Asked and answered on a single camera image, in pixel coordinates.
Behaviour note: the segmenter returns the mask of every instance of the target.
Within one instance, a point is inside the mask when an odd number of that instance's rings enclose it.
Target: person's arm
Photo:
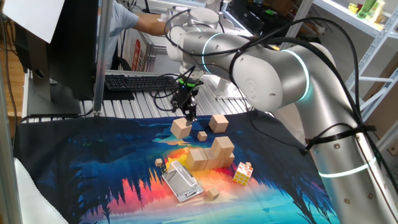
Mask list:
[[[164,35],[165,22],[159,22],[160,15],[156,14],[136,14],[138,21],[133,29],[145,32],[150,35]]]

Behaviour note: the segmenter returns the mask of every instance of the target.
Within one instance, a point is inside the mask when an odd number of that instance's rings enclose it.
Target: keyboard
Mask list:
[[[111,91],[153,91],[178,89],[178,83],[173,77],[126,77],[124,75],[105,75],[105,83]]]

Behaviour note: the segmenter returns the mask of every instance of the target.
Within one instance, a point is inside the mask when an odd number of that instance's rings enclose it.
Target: metal grater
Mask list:
[[[166,181],[180,202],[203,192],[197,180],[191,175],[187,168],[178,161],[174,161],[170,164],[169,171],[162,174],[162,178]]]

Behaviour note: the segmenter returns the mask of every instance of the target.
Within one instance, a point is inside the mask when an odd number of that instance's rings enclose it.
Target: rubik's cube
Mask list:
[[[252,167],[249,167],[248,165],[241,162],[238,168],[236,169],[233,181],[243,186],[246,186],[246,184],[248,184],[252,172],[253,172]]]

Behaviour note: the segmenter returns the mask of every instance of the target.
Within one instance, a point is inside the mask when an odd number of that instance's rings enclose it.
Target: person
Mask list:
[[[102,0],[99,0],[101,14]],[[159,22],[157,14],[134,14],[123,5],[113,0],[113,10],[109,25],[109,42],[106,51],[106,69],[111,69],[114,53],[117,51],[119,35],[123,30],[136,29],[150,35],[164,35],[165,22]]]

